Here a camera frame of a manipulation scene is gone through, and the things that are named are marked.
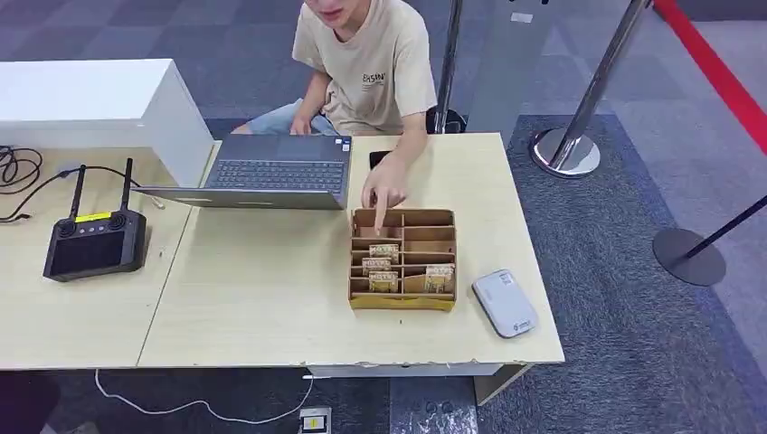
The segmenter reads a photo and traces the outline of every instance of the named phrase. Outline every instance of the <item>cardboard organizer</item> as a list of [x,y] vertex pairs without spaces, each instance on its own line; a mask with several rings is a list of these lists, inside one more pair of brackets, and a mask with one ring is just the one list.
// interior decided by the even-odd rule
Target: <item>cardboard organizer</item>
[[[426,266],[456,265],[456,229],[453,211],[389,210],[381,234],[374,233],[375,210],[356,210],[352,217],[352,251],[349,273],[349,304],[353,309],[431,309],[450,311],[456,302],[458,268],[442,293],[425,292]],[[399,273],[397,291],[370,291],[362,259],[370,256],[374,244],[397,244]]]

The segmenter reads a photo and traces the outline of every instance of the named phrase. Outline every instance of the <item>white power bank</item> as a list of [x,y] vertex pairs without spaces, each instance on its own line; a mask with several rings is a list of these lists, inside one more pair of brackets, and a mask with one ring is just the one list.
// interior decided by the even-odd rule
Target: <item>white power bank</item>
[[501,337],[522,334],[538,323],[538,315],[511,276],[511,271],[501,269],[480,278],[471,287]]

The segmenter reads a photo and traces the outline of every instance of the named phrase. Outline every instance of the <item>beige t-shirt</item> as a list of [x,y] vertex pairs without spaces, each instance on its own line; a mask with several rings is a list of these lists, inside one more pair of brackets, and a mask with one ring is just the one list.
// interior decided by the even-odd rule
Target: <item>beige t-shirt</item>
[[429,34],[402,0],[372,0],[347,42],[303,5],[293,59],[332,78],[322,112],[342,134],[400,134],[403,117],[437,105]]

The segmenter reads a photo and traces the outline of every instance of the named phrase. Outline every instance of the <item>white cable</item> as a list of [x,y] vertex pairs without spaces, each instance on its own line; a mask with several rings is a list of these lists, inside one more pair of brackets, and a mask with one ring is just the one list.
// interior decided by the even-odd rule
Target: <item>white cable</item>
[[279,416],[276,416],[276,417],[270,418],[270,419],[265,419],[265,420],[245,420],[245,419],[236,419],[236,418],[225,418],[224,416],[221,416],[218,413],[216,413],[215,411],[213,411],[213,409],[211,409],[211,404],[209,404],[207,401],[202,401],[202,400],[188,402],[188,403],[186,403],[186,404],[184,404],[184,405],[182,405],[180,407],[176,407],[176,408],[171,409],[171,410],[144,410],[141,407],[139,407],[136,404],[134,404],[133,402],[129,401],[127,398],[123,398],[120,395],[113,394],[113,393],[107,393],[106,391],[104,391],[104,388],[101,386],[101,382],[99,381],[99,370],[98,369],[96,370],[95,379],[96,379],[96,387],[99,388],[99,392],[101,392],[101,394],[104,395],[105,398],[114,398],[116,400],[123,401],[127,405],[133,407],[134,409],[136,409],[138,411],[141,411],[144,414],[148,414],[150,416],[157,416],[157,415],[175,413],[175,412],[177,412],[179,410],[183,410],[183,409],[185,409],[187,407],[192,407],[195,404],[203,404],[205,406],[205,408],[208,409],[209,413],[211,413],[213,416],[215,416],[216,418],[218,418],[220,420],[224,420],[224,421],[227,421],[227,422],[247,423],[248,425],[261,425],[263,423],[273,422],[275,420],[282,419],[285,416],[288,416],[288,415],[290,415],[292,413],[295,413],[296,411],[300,410],[301,407],[303,407],[304,402],[307,401],[307,398],[309,397],[309,394],[311,393],[312,386],[314,386],[314,378],[312,378],[311,382],[309,383],[309,388],[307,390],[307,394],[304,395],[304,399],[301,400],[301,403],[295,409],[293,409],[291,411],[288,411],[286,413],[282,413]]

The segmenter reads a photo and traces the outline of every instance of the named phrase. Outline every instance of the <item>man's left hand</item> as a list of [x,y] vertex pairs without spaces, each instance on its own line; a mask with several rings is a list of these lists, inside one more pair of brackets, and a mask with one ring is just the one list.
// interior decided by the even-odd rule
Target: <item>man's left hand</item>
[[386,210],[407,198],[407,171],[407,163],[392,152],[367,176],[362,189],[362,205],[365,208],[375,206],[375,233],[380,234],[384,226]]

